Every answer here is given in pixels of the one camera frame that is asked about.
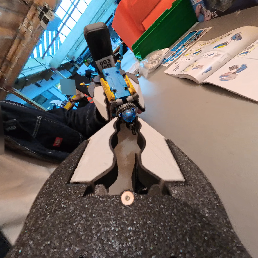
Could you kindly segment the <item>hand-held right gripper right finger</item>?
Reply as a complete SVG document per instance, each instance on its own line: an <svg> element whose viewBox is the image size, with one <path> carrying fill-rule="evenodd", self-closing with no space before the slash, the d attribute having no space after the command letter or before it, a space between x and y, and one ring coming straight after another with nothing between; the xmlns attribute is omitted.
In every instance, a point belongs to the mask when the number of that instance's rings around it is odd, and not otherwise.
<svg viewBox="0 0 258 258"><path fill-rule="evenodd" d="M167 143L167 139L137 117L138 179L147 188L166 183L185 182L185 178Z"/></svg>

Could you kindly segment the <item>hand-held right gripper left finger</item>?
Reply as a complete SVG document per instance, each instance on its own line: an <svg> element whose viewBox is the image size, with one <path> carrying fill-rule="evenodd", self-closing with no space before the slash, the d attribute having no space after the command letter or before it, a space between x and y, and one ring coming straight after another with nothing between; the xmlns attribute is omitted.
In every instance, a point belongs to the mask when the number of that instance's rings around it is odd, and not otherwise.
<svg viewBox="0 0 258 258"><path fill-rule="evenodd" d="M116 133L114 118L88 139L87 146L72 175L70 183L95 183L114 165L111 137Z"/></svg>

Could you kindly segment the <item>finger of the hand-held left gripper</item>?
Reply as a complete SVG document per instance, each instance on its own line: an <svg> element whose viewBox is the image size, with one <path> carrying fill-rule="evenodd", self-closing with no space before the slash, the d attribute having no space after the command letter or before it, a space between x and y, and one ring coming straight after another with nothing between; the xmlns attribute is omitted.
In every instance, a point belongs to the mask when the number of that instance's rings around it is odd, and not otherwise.
<svg viewBox="0 0 258 258"><path fill-rule="evenodd" d="M94 103L102 118L105 121L110 121L111 120L110 108L102 86L97 86L94 88Z"/></svg>
<svg viewBox="0 0 258 258"><path fill-rule="evenodd" d="M136 100L138 112L144 112L146 108L145 108L145 102L141 91L140 83L136 76L129 76L129 79L139 96L138 99Z"/></svg>

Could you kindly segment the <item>blue yellow brick assembly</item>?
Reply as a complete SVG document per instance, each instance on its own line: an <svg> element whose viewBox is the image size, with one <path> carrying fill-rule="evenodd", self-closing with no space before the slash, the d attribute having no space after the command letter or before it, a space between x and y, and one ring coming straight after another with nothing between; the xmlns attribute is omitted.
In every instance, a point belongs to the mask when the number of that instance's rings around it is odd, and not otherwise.
<svg viewBox="0 0 258 258"><path fill-rule="evenodd" d="M101 86L110 106L117 107L125 103L138 101L139 95L126 73L116 67L102 70Z"/></svg>

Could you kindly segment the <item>black blue gear brick assembly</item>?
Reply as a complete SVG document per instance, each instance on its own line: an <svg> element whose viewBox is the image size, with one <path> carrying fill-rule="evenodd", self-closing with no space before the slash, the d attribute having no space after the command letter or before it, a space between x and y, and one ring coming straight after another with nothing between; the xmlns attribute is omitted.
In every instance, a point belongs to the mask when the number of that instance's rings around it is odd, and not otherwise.
<svg viewBox="0 0 258 258"><path fill-rule="evenodd" d="M134 103L125 103L116 107L116 116L136 135L137 107Z"/></svg>

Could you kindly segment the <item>person's left forearm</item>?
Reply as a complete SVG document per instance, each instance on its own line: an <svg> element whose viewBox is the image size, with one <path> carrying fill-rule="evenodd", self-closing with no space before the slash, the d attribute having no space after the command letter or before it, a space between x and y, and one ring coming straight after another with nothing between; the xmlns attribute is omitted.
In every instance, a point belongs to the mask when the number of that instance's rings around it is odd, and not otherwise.
<svg viewBox="0 0 258 258"><path fill-rule="evenodd" d="M47 111L52 119L60 121L71 129L82 134L86 139L103 128L107 121L101 116L94 103L88 103L84 107L66 110L64 108Z"/></svg>

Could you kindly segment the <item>crumpled clear plastic bag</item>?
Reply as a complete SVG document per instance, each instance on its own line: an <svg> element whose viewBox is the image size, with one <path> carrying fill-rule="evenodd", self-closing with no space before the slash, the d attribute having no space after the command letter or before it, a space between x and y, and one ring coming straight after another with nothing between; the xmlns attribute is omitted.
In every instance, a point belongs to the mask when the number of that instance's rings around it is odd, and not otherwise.
<svg viewBox="0 0 258 258"><path fill-rule="evenodd" d="M139 74L144 76L145 79L148 78L150 73L155 71L163 62L164 56L169 51L169 48L164 48L161 50L153 51L148 54L139 63Z"/></svg>
<svg viewBox="0 0 258 258"><path fill-rule="evenodd" d="M133 65L128 69L128 73L131 73L137 77L140 77L140 62L136 60L136 62L133 63Z"/></svg>

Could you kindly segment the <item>orange plastic bin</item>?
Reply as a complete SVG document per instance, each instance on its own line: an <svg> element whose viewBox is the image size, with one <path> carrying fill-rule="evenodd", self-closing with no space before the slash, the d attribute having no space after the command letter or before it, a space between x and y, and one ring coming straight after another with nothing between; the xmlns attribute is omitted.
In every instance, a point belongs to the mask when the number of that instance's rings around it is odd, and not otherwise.
<svg viewBox="0 0 258 258"><path fill-rule="evenodd" d="M174 2L175 0L122 0L116 8L112 28L133 51L133 44Z"/></svg>

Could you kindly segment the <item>small ceiling mounted device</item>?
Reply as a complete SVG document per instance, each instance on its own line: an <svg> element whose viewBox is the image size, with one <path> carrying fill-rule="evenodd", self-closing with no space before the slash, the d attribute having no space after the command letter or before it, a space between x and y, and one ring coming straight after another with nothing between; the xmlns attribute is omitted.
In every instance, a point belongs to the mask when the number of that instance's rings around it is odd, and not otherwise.
<svg viewBox="0 0 258 258"><path fill-rule="evenodd" d="M53 8L45 2L42 6L38 7L38 18L41 27L46 30L49 22L54 18Z"/></svg>

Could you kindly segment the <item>dark denim jacket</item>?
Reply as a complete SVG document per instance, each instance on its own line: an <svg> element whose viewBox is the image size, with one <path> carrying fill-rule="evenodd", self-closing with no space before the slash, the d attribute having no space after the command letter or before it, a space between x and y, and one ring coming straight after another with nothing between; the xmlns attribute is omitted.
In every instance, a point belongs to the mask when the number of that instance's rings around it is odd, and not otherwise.
<svg viewBox="0 0 258 258"><path fill-rule="evenodd" d="M67 111L42 111L1 101L5 147L38 160L60 163L86 137L66 123Z"/></svg>

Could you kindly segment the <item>green plastic bin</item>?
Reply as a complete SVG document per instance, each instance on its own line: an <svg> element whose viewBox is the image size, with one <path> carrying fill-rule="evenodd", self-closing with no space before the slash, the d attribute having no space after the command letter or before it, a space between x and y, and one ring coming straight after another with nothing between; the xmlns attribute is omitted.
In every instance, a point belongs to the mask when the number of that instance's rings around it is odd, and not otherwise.
<svg viewBox="0 0 258 258"><path fill-rule="evenodd" d="M195 23L197 17L189 0L177 0L132 45L138 60L173 45Z"/></svg>

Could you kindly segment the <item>blue sticker sheet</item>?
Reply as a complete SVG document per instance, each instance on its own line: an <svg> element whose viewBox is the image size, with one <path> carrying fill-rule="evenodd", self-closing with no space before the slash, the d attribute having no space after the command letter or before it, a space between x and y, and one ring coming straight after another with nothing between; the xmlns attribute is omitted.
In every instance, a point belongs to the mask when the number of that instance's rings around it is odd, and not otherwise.
<svg viewBox="0 0 258 258"><path fill-rule="evenodd" d="M165 54L162 66L169 66L178 57L180 57L188 48L190 48L196 41L204 36L212 27L199 29L188 32L182 39L180 39L174 46L172 46Z"/></svg>

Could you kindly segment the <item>white garment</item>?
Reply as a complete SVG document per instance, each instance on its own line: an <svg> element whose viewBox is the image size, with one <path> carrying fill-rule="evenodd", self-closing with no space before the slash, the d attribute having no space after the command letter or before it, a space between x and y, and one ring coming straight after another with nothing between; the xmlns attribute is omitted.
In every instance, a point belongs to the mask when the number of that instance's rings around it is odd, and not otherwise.
<svg viewBox="0 0 258 258"><path fill-rule="evenodd" d="M0 156L0 228L11 246L37 194L57 166L12 151Z"/></svg>

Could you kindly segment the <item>open instruction booklet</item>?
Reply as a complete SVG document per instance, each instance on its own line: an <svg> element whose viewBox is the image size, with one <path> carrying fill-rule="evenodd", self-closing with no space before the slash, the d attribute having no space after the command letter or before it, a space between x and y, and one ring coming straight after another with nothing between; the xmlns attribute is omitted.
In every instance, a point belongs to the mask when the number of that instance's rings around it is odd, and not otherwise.
<svg viewBox="0 0 258 258"><path fill-rule="evenodd" d="M164 73L212 84L258 101L258 28L244 26L198 41Z"/></svg>

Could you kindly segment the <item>dark blue toy set box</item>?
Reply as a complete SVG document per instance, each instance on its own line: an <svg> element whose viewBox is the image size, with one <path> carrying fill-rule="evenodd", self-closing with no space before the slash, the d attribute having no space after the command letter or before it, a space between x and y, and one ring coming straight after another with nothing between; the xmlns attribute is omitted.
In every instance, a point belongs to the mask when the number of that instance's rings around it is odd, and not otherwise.
<svg viewBox="0 0 258 258"><path fill-rule="evenodd" d="M257 0L190 0L198 22L209 21L258 5Z"/></svg>

